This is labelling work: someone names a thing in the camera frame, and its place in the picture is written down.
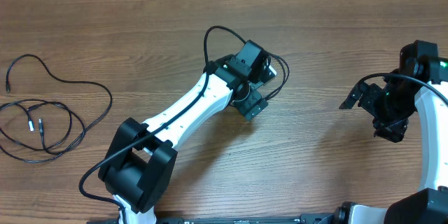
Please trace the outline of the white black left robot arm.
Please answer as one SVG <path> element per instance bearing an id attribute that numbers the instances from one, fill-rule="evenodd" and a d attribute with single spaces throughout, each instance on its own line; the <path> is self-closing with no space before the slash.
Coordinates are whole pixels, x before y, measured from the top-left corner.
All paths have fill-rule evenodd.
<path id="1" fill-rule="evenodd" d="M 235 55 L 210 62 L 195 86 L 160 114 L 117 129 L 99 178 L 120 203 L 119 223 L 155 223 L 154 206 L 169 185 L 180 146 L 228 106 L 251 120 L 268 103 L 258 88 L 276 76 L 271 55 L 247 41 Z"/>

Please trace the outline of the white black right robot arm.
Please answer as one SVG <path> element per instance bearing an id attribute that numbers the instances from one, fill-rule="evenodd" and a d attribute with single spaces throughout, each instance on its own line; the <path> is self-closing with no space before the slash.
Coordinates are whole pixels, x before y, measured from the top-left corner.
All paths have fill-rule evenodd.
<path id="1" fill-rule="evenodd" d="M 384 87 L 361 78 L 341 109 L 363 108 L 373 117 L 374 135 L 393 143 L 404 139 L 409 118 L 421 126 L 422 168 L 419 189 L 387 208 L 345 202 L 331 223 L 447 222 L 447 59 L 435 43 L 416 40 L 400 50 L 399 67 L 380 73 Z"/>

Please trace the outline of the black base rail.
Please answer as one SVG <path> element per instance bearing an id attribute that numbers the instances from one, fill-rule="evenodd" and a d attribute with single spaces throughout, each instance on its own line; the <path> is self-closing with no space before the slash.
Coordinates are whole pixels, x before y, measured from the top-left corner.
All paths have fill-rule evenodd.
<path id="1" fill-rule="evenodd" d="M 293 217 L 255 217 L 255 218 L 161 218 L 157 224 L 331 224 L 346 223 L 346 214 L 303 213 Z"/>

